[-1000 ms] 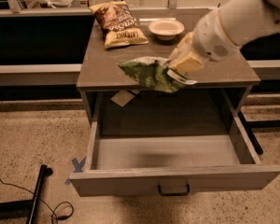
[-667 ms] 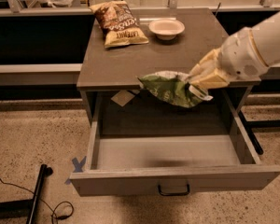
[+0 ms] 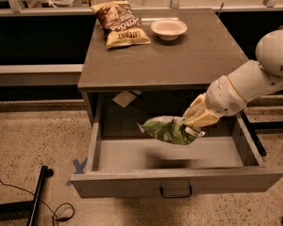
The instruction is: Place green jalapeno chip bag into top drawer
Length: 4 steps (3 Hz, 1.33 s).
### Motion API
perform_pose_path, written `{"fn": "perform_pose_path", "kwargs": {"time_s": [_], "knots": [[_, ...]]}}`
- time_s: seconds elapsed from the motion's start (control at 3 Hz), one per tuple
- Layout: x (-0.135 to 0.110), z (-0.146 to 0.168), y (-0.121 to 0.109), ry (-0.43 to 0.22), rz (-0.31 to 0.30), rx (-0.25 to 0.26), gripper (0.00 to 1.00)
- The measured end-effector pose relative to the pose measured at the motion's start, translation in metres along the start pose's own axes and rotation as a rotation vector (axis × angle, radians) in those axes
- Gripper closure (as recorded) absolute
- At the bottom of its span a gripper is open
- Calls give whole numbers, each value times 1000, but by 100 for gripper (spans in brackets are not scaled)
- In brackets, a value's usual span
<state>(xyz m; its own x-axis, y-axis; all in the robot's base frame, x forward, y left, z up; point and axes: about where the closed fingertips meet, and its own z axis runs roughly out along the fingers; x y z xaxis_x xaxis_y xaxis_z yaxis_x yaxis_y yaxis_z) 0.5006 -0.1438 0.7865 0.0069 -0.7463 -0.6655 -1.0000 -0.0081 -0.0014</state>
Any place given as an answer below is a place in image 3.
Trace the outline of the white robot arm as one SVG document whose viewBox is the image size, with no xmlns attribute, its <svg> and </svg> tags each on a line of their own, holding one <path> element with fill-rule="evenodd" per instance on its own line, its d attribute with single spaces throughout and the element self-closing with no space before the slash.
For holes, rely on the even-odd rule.
<svg viewBox="0 0 283 226">
<path fill-rule="evenodd" d="M 283 29 L 260 39 L 256 58 L 212 82 L 185 111 L 184 124 L 189 127 L 212 125 L 221 117 L 238 114 L 249 102 L 282 90 Z"/>
</svg>

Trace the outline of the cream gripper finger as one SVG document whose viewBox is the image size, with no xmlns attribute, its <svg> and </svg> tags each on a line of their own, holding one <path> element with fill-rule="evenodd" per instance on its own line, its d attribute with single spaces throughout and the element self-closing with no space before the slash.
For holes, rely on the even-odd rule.
<svg viewBox="0 0 283 226">
<path fill-rule="evenodd" d="M 184 118 L 185 124 L 189 127 L 206 127 L 219 121 L 219 118 L 209 110 L 205 110 L 199 115 L 185 113 Z"/>
<path fill-rule="evenodd" d="M 186 111 L 183 114 L 185 119 L 188 118 L 200 118 L 206 114 L 207 110 L 207 100 L 206 93 L 198 95 L 194 101 L 189 105 Z"/>
</svg>

